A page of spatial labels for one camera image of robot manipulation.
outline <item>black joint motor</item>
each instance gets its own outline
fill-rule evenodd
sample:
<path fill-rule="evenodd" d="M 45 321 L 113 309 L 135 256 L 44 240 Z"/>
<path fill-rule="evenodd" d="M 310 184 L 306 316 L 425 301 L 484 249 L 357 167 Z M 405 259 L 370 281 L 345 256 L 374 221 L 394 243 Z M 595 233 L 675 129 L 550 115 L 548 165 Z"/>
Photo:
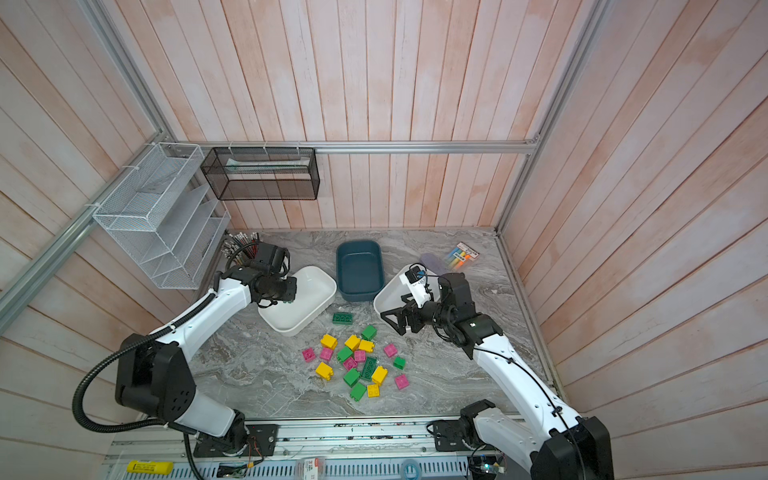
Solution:
<path fill-rule="evenodd" d="M 296 277 L 284 278 L 289 270 L 288 249 L 259 242 L 256 254 L 247 265 L 233 266 L 221 278 L 233 278 L 248 285 L 251 301 L 266 308 L 278 300 L 293 302 L 296 299 Z M 269 300 L 269 305 L 262 305 L 262 300 Z"/>

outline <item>dark teal plastic bin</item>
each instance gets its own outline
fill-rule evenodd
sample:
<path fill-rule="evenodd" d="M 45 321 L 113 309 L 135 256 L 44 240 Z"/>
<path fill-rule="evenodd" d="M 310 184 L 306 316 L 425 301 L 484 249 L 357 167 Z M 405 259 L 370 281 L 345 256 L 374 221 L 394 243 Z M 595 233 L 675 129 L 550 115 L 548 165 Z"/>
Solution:
<path fill-rule="evenodd" d="M 353 240 L 336 249 L 336 281 L 347 302 L 370 302 L 384 288 L 382 249 L 373 240 Z"/>

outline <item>black wire mesh basket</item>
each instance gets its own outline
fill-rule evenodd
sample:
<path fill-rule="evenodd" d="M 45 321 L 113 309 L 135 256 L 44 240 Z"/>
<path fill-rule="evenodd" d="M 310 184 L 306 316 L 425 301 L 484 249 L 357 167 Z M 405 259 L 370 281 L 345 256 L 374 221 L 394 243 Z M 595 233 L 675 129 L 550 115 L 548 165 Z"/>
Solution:
<path fill-rule="evenodd" d="M 316 200 L 320 188 L 312 148 L 214 147 L 201 168 L 219 200 Z"/>

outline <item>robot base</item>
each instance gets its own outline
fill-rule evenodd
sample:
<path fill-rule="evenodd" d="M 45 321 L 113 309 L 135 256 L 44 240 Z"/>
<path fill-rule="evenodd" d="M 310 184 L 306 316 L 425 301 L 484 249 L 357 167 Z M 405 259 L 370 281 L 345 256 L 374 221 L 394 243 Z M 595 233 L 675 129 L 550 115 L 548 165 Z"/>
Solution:
<path fill-rule="evenodd" d="M 275 443 L 277 442 L 277 426 L 274 424 L 266 424 L 266 425 L 251 425 L 251 426 L 245 426 L 245 421 L 242 417 L 238 416 L 237 419 L 235 419 L 235 422 L 242 422 L 243 428 L 247 429 L 248 431 L 248 442 L 250 442 L 251 445 L 253 445 L 253 439 L 256 439 L 256 446 L 258 447 L 261 454 L 266 458 L 274 455 L 275 453 Z M 215 458 L 215 457 L 223 457 L 223 456 L 230 456 L 225 455 L 222 450 L 222 445 L 220 443 L 220 440 L 216 437 L 211 437 L 209 435 L 201 435 L 200 439 L 198 439 L 197 444 L 194 448 L 194 456 L 196 458 Z M 248 447 L 239 454 L 234 455 L 238 457 L 247 457 L 248 455 L 257 456 L 259 455 L 258 452 L 256 452 L 256 449 L 251 449 L 249 451 Z"/>

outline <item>cable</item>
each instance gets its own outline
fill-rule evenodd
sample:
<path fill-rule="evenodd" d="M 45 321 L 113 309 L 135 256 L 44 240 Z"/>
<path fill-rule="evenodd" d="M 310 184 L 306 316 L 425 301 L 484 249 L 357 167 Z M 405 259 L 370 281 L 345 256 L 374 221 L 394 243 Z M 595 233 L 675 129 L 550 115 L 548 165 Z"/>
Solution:
<path fill-rule="evenodd" d="M 190 470 L 192 471 L 192 475 L 197 480 L 205 480 L 203 476 L 200 474 L 200 471 L 197 470 L 197 465 L 194 464 L 194 460 L 192 459 L 192 447 L 190 446 L 190 436 L 185 433 L 184 434 L 184 450 L 187 451 L 187 462 L 190 464 Z"/>
<path fill-rule="evenodd" d="M 258 245 L 259 245 L 259 240 L 256 240 L 256 241 L 253 241 L 253 242 L 246 243 L 245 245 L 241 245 L 240 248 L 238 248 L 235 251 L 233 251 L 232 254 L 230 255 L 230 258 L 227 259 L 227 267 L 225 268 L 225 270 L 229 270 L 230 269 L 230 267 L 232 266 L 232 260 L 235 257 L 237 257 L 237 255 L 240 252 L 242 252 L 243 250 L 245 250 L 248 247 L 256 246 L 258 248 Z"/>
<path fill-rule="evenodd" d="M 565 422 L 565 419 L 563 418 L 563 415 L 560 414 L 560 410 L 558 410 L 559 407 L 554 405 L 554 402 L 552 401 L 552 399 L 549 398 L 549 395 L 547 394 L 547 390 L 544 387 L 541 386 L 541 383 L 538 382 L 536 377 L 534 377 L 533 374 L 531 374 L 528 370 L 526 370 L 522 365 L 517 363 L 515 361 L 515 359 L 512 358 L 512 357 L 503 356 L 501 353 L 492 352 L 491 350 L 486 350 L 486 349 L 479 349 L 477 347 L 474 347 L 473 349 L 477 350 L 479 352 L 491 353 L 492 355 L 500 356 L 501 358 L 506 360 L 507 363 L 511 363 L 512 365 L 517 366 L 520 370 L 525 372 L 526 375 L 531 377 L 531 380 L 533 380 L 533 383 L 535 383 L 536 386 L 538 387 L 538 389 L 541 390 L 541 393 L 543 393 L 544 396 L 547 397 L 547 401 L 549 402 L 549 404 L 554 409 L 554 413 L 556 413 L 557 416 L 560 418 L 560 421 L 563 422 L 563 426 L 565 427 L 565 431 L 568 432 L 568 434 L 571 436 L 571 440 L 574 443 L 574 447 L 576 447 L 576 455 L 578 455 L 578 461 L 581 464 L 581 474 L 583 475 L 583 478 L 586 479 L 587 478 L 587 470 L 584 467 L 584 458 L 581 457 L 581 449 L 578 447 L 578 443 L 576 443 L 576 437 L 574 436 L 574 434 L 571 431 L 571 429 L 568 427 L 568 424 Z"/>
<path fill-rule="evenodd" d="M 472 465 L 470 464 L 470 462 L 471 462 L 471 461 L 472 461 L 472 459 L 475 457 L 475 453 L 477 453 L 477 451 L 478 451 L 479 449 L 483 449 L 483 448 L 485 448 L 486 446 L 488 446 L 488 444 L 487 444 L 487 443 L 484 443 L 484 444 L 482 444 L 482 445 L 478 445 L 478 447 L 477 447 L 477 448 L 476 448 L 476 449 L 475 449 L 475 450 L 472 452 L 472 454 L 469 456 L 469 459 L 467 460 L 467 480 L 469 480 L 469 472 L 471 472 L 471 471 L 472 471 Z"/>
<path fill-rule="evenodd" d="M 203 299 L 202 302 L 198 303 L 197 306 L 187 312 L 187 314 L 174 322 L 173 328 L 171 328 L 170 325 L 166 326 L 165 328 L 158 330 L 155 333 L 145 336 L 143 339 L 137 341 L 136 343 L 132 343 L 124 349 L 112 353 L 107 358 L 101 360 L 93 369 L 91 369 L 90 372 L 86 373 L 85 377 L 83 377 L 83 379 L 80 381 L 78 387 L 74 390 L 74 395 L 72 396 L 72 415 L 74 415 L 74 419 L 77 421 L 77 423 L 79 423 L 80 426 L 84 429 L 98 433 L 127 432 L 128 430 L 140 429 L 141 427 L 150 425 L 165 425 L 168 423 L 165 420 L 160 419 L 147 419 L 141 420 L 139 422 L 123 423 L 120 425 L 105 425 L 103 423 L 96 423 L 89 419 L 88 415 L 85 414 L 85 410 L 83 410 L 83 399 L 85 398 L 85 391 L 88 390 L 88 386 L 91 384 L 91 382 L 94 381 L 96 376 L 101 373 L 102 370 L 107 368 L 109 364 L 119 359 L 126 353 L 129 353 L 130 351 L 135 350 L 140 346 L 151 343 L 163 335 L 170 333 L 174 328 L 178 328 L 179 326 L 184 325 L 187 321 L 200 313 L 203 308 L 208 306 L 209 303 L 214 301 L 215 297 L 216 293 L 210 293 Z"/>

